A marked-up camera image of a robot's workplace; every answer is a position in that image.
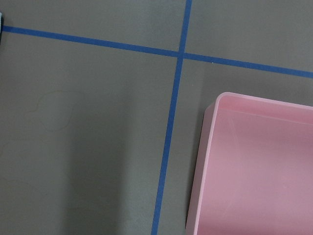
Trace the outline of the pink plastic tray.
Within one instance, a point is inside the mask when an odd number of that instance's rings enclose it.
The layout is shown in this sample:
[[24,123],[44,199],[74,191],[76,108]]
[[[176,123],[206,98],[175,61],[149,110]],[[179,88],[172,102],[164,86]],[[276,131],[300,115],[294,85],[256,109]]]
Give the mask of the pink plastic tray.
[[185,232],[312,234],[312,107],[220,94],[204,112]]

